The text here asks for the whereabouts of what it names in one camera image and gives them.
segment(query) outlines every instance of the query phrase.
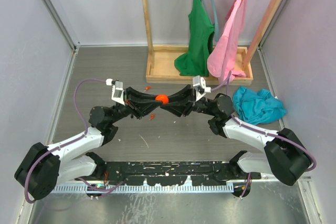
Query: pink cloth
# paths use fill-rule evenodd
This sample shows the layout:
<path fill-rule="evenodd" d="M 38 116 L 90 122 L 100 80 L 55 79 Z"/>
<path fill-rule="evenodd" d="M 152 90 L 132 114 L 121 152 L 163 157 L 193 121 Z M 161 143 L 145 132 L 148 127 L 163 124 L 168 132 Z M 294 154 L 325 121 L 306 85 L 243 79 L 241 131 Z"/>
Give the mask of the pink cloth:
<path fill-rule="evenodd" d="M 212 76 L 223 82 L 230 70 L 232 71 L 230 82 L 235 77 L 246 77 L 243 71 L 234 70 L 238 48 L 238 37 L 244 29 L 244 19 L 247 0 L 236 0 L 226 18 L 228 18 L 224 32 L 215 49 L 207 60 L 208 70 Z"/>

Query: green garment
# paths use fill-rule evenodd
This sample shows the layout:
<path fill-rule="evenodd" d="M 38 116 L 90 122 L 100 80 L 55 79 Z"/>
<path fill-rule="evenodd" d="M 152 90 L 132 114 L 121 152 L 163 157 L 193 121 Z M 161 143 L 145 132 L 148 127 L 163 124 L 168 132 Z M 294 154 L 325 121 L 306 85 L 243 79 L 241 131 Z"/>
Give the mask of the green garment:
<path fill-rule="evenodd" d="M 207 59 L 213 50 L 214 25 L 201 0 L 193 0 L 189 14 L 190 41 L 188 52 L 175 60 L 181 76 L 209 76 Z"/>

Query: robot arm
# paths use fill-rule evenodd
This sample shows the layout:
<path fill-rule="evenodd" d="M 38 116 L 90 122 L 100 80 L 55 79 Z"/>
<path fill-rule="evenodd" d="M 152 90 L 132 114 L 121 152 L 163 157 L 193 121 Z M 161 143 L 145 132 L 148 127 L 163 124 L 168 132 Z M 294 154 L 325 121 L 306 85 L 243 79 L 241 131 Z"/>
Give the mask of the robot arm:
<path fill-rule="evenodd" d="M 179 117 L 188 116 L 191 112 L 212 115 L 213 118 L 208 120 L 208 124 L 214 134 L 242 141 L 262 152 L 239 152 L 229 162 L 234 176 L 250 172 L 274 174 L 281 182 L 291 186 L 312 163 L 310 157 L 302 151 L 305 148 L 293 131 L 265 130 L 233 118 L 233 104 L 227 95 L 220 93 L 213 100 L 206 98 L 205 95 L 210 93 L 211 89 L 206 86 L 202 77 L 195 77 L 192 87 L 187 85 L 181 91 L 165 97 L 168 103 L 163 103 L 156 95 L 141 93 L 130 87 L 124 90 L 123 83 L 118 80 L 108 79 L 106 84 L 112 86 L 111 99 L 116 104 L 112 107 L 92 108 L 89 119 L 91 127 L 86 134 L 83 132 L 48 146 L 37 143 L 28 151 L 15 173 L 16 180 L 22 186 L 25 185 L 33 163 L 48 150 L 58 147 L 42 159 L 30 176 L 28 192 L 35 199 L 46 197 L 57 184 L 71 179 L 82 176 L 100 178 L 107 169 L 104 160 L 92 152 L 79 156 L 109 143 L 118 130 L 113 123 L 129 115 L 141 119 L 158 107 Z M 62 147 L 81 136 L 81 140 Z M 277 136 L 293 141 L 301 150 Z"/>

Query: blue cloth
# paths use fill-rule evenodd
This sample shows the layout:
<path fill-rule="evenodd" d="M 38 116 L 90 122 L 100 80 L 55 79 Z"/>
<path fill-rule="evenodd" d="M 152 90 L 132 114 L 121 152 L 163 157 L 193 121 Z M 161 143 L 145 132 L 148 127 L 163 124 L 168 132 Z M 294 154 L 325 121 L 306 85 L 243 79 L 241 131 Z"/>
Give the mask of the blue cloth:
<path fill-rule="evenodd" d="M 266 89 L 256 93 L 240 87 L 233 95 L 233 104 L 239 118 L 253 125 L 272 123 L 287 113 L 282 102 Z"/>

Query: wooden base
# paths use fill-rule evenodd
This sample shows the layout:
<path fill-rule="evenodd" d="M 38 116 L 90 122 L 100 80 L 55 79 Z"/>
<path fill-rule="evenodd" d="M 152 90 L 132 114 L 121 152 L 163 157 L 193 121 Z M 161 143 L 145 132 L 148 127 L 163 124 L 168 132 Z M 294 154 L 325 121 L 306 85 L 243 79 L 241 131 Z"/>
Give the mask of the wooden base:
<path fill-rule="evenodd" d="M 192 84 L 192 76 L 180 76 L 180 72 L 174 66 L 174 60 L 188 51 L 188 46 L 177 45 L 153 45 L 153 55 L 148 55 L 146 80 L 149 83 L 179 83 Z M 231 85 L 249 86 L 253 81 L 251 64 L 244 69 L 243 59 L 246 56 L 247 47 L 238 47 L 236 70 L 245 72 L 245 78 L 235 78 Z M 218 85 L 218 79 L 209 76 L 204 77 L 207 84 Z"/>

